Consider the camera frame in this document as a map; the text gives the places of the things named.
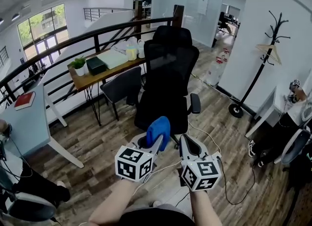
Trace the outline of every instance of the potted plant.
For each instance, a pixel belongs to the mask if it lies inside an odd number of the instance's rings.
[[[84,64],[86,60],[83,57],[76,58],[74,61],[70,63],[70,65],[76,70],[78,76],[84,75]]]

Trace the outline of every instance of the white cube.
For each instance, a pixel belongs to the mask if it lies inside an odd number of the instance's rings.
[[[122,146],[115,156],[116,175],[138,182],[152,171],[154,155]]]
[[[219,182],[221,171],[216,160],[187,161],[182,178],[191,191],[212,189]]]

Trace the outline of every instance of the tree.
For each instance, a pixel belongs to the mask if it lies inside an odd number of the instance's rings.
[[[59,19],[60,27],[66,25],[64,4],[57,6],[54,13]]]
[[[37,15],[34,15],[33,17],[31,17],[29,19],[30,21],[30,26],[33,28],[35,27],[37,24],[41,23],[42,22],[42,19],[43,19],[43,15],[42,14],[37,14]]]
[[[31,42],[33,39],[31,37],[31,33],[30,33],[30,27],[29,27],[29,22],[28,19],[24,22],[22,22],[21,24],[19,24],[18,26],[19,28],[19,36],[20,36],[20,40],[22,45],[26,45],[29,42]]]

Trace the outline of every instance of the red book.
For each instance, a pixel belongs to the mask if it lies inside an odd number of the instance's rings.
[[[17,111],[26,107],[30,107],[33,104],[35,96],[36,96],[35,92],[30,92],[30,93],[23,94],[20,97],[18,97],[14,105],[15,110]]]

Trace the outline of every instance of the coat rack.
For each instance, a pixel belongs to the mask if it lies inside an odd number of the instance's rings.
[[[289,38],[290,37],[283,37],[283,36],[277,36],[277,33],[278,33],[278,30],[280,28],[280,26],[285,23],[285,22],[288,22],[288,20],[282,20],[282,13],[279,15],[279,20],[277,21],[275,16],[272,14],[272,12],[269,10],[270,14],[274,17],[275,19],[275,29],[273,28],[272,25],[270,25],[271,29],[272,29],[272,32],[273,32],[273,35],[272,36],[269,36],[267,33],[265,33],[265,35],[269,38],[272,38],[272,42],[270,45],[268,45],[268,51],[267,51],[267,54],[266,55],[263,55],[261,60],[262,60],[262,64],[255,76],[255,78],[253,79],[251,85],[249,86],[249,89],[247,90],[247,92],[245,93],[243,99],[238,103],[238,104],[232,104],[229,106],[229,111],[231,113],[231,115],[233,115],[234,117],[236,118],[241,118],[243,116],[243,110],[242,110],[242,105],[244,104],[244,101],[246,100],[246,98],[248,97],[249,93],[251,92],[251,90],[253,89],[255,83],[257,82],[259,76],[261,75],[261,72],[266,64],[266,62],[268,62],[270,65],[274,65],[273,63],[270,63],[269,62],[269,57],[272,53],[273,50],[276,50],[275,46],[275,43],[279,43],[279,38]]]

